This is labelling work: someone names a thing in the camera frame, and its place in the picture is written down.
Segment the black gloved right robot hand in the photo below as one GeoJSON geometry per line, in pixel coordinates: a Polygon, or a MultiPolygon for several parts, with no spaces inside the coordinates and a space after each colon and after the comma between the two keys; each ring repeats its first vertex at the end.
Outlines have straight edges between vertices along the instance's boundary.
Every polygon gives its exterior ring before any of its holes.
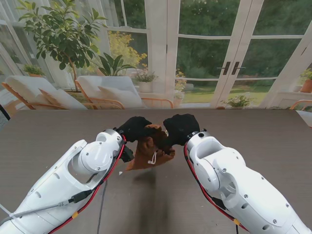
{"type": "Polygon", "coordinates": [[[191,114],[176,114],[165,119],[163,125],[168,132],[168,137],[162,140],[159,148],[166,154],[170,153],[172,146],[184,146],[194,133],[200,132],[199,124],[195,116],[191,114]]]}

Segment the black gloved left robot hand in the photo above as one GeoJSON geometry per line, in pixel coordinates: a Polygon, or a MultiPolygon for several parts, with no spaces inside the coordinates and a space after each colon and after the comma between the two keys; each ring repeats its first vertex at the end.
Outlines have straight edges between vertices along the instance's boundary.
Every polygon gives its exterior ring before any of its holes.
{"type": "Polygon", "coordinates": [[[122,134],[128,142],[134,142],[142,137],[149,137],[156,132],[156,128],[147,127],[152,123],[144,117],[131,117],[116,132],[122,134]]]}

